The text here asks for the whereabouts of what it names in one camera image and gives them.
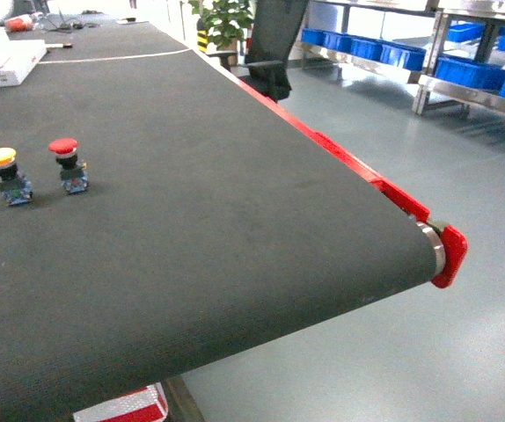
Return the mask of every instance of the green leaves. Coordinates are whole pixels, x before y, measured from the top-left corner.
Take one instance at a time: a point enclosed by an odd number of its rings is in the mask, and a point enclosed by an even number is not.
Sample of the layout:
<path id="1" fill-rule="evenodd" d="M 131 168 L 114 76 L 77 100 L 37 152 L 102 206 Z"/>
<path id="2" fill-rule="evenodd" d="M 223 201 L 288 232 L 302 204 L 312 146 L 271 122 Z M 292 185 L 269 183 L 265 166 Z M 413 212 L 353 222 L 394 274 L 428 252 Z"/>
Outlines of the green leaves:
<path id="1" fill-rule="evenodd" d="M 198 0 L 190 0 L 194 14 L 199 14 Z M 253 22 L 249 0 L 213 0 L 205 2 L 201 20 L 208 31 L 209 42 L 228 47 L 233 39 L 243 40 L 245 29 Z"/>

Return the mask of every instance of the chair armrest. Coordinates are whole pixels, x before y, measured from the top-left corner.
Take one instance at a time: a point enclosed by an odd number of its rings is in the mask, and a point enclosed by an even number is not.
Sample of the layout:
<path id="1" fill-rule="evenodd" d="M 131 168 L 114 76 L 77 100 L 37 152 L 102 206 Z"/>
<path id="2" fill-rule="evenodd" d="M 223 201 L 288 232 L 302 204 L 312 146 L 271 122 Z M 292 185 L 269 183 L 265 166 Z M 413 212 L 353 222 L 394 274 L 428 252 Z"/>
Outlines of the chair armrest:
<path id="1" fill-rule="evenodd" d="M 217 57 L 221 65 L 231 72 L 231 66 L 229 65 L 229 58 L 233 55 L 237 55 L 236 51 L 232 50 L 224 50 L 224 51 L 215 51 L 213 53 L 208 53 L 208 57 Z"/>
<path id="2" fill-rule="evenodd" d="M 214 51 L 212 53 L 208 53 L 208 57 L 219 57 L 220 59 L 231 57 L 232 55 L 237 55 L 236 51 L 233 50 L 223 50 L 223 51 Z"/>
<path id="3" fill-rule="evenodd" d="M 281 68 L 283 65 L 284 62 L 281 60 L 270 60 L 266 62 L 247 63 L 245 67 L 251 69 L 277 69 Z"/>

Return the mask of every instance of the red side rail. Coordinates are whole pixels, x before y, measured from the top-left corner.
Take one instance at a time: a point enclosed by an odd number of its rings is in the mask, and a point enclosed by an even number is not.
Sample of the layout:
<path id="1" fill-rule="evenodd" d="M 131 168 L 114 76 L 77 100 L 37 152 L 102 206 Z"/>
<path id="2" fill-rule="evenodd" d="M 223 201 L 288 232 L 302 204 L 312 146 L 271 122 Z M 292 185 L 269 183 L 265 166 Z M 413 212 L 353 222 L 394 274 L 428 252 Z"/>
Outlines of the red side rail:
<path id="1" fill-rule="evenodd" d="M 387 178 L 383 177 L 378 172 L 372 170 L 368 165 L 360 161 L 358 158 L 337 145 L 334 141 L 325 135 L 315 132 L 302 121 L 286 112 L 278 106 L 274 101 L 260 95 L 257 91 L 245 84 L 229 72 L 223 72 L 229 79 L 234 81 L 243 90 L 247 91 L 253 97 L 259 100 L 278 116 L 286 120 L 290 125 L 295 127 L 304 135 L 308 136 L 315 143 L 333 154 L 336 158 L 346 164 L 351 170 L 356 172 L 361 178 L 373 185 L 378 191 L 383 193 L 395 205 L 410 215 L 414 215 L 419 222 L 428 222 L 430 211 L 419 201 L 415 200 L 409 194 L 403 192 Z M 465 254 L 467 253 L 467 241 L 464 235 L 452 226 L 446 226 L 440 234 L 440 239 L 443 242 L 446 252 L 446 265 L 443 271 L 438 274 L 432 282 L 439 288 L 445 288 L 452 284 L 456 277 L 457 270 L 462 265 Z"/>

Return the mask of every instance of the white line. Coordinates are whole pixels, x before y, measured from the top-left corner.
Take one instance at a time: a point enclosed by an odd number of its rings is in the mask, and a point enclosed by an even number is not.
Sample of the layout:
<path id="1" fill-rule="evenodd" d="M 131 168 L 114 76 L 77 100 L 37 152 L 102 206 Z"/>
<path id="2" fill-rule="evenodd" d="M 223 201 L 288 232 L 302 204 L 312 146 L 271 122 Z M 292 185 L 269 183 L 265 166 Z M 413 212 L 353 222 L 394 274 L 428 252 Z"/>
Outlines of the white line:
<path id="1" fill-rule="evenodd" d="M 186 51 L 192 51 L 192 48 L 185 48 L 184 50 L 171 51 L 168 53 L 155 53 L 153 55 L 121 55 L 118 57 L 102 57 L 99 59 L 53 60 L 50 62 L 39 62 L 38 64 L 112 62 L 115 60 L 130 60 L 130 59 L 142 59 L 145 57 L 160 57 L 162 55 L 177 55 L 180 53 L 185 53 Z"/>

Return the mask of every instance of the red and white striped tape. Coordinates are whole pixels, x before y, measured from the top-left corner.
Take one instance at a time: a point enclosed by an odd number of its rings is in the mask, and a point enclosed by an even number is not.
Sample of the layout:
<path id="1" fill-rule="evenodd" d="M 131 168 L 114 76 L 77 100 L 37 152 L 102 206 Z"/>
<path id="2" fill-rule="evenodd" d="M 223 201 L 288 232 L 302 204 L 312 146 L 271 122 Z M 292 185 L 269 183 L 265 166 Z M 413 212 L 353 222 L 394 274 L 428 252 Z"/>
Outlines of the red and white striped tape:
<path id="1" fill-rule="evenodd" d="M 148 385 L 73 414 L 75 422 L 163 422 L 168 404 L 161 384 Z"/>

